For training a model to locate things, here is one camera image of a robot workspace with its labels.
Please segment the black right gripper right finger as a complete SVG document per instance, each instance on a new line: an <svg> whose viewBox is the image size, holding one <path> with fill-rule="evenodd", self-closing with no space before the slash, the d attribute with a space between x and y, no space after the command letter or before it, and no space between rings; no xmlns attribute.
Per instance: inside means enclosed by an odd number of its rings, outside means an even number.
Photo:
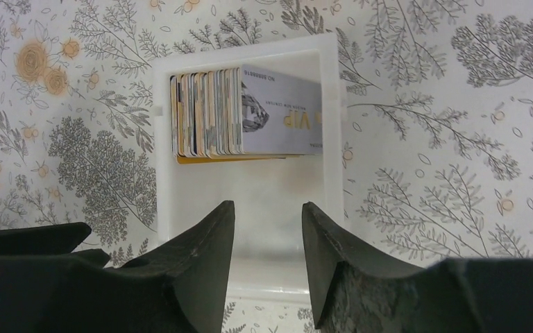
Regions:
<svg viewBox="0 0 533 333"><path fill-rule="evenodd" d="M314 326L321 332L533 332L533 258L400 261L304 204Z"/></svg>

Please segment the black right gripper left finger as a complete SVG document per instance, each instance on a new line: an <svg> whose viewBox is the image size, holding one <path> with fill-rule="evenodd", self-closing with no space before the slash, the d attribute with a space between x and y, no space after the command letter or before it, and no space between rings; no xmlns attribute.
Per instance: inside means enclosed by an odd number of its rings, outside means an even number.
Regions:
<svg viewBox="0 0 533 333"><path fill-rule="evenodd" d="M235 233L225 200L119 268L84 222L0 230L0 332L219 332Z"/></svg>

